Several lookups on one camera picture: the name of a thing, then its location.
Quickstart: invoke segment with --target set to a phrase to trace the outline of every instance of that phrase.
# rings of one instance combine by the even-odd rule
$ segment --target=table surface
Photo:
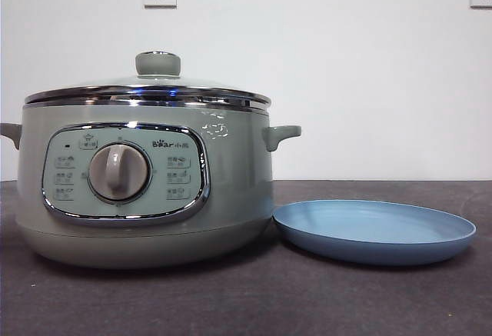
[[[248,246],[174,268],[103,271],[30,251],[2,182],[2,335],[492,335],[492,181],[276,181],[275,204],[395,201],[477,225],[438,264],[385,268],[322,258],[272,224]]]

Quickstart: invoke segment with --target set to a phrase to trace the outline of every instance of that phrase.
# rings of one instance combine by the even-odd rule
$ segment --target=pot base
[[[66,264],[104,269],[155,268],[212,258],[252,241],[270,218],[209,231],[130,238],[53,235],[19,225],[29,246]]]

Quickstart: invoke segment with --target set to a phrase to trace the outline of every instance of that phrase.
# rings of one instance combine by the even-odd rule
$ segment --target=glass lid
[[[110,105],[132,101],[132,105],[170,105],[210,108],[230,106],[237,110],[266,111],[266,96],[241,91],[217,82],[180,76],[181,59],[172,53],[152,51],[136,56],[136,76],[89,82],[69,88],[44,91],[28,96],[26,106]]]

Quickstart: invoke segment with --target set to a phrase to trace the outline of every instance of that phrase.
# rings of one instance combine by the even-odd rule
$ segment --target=gray knob
[[[181,59],[172,53],[153,51],[135,57],[139,75],[179,76]]]
[[[130,145],[113,144],[99,150],[89,166],[93,190],[109,200],[126,200],[137,194],[148,180],[144,155]]]

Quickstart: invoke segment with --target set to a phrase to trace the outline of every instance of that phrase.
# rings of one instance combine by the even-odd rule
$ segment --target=blue plate
[[[382,201],[302,201],[277,208],[274,220],[300,248],[379,265],[443,261],[463,251],[476,231],[470,221],[444,211]]]

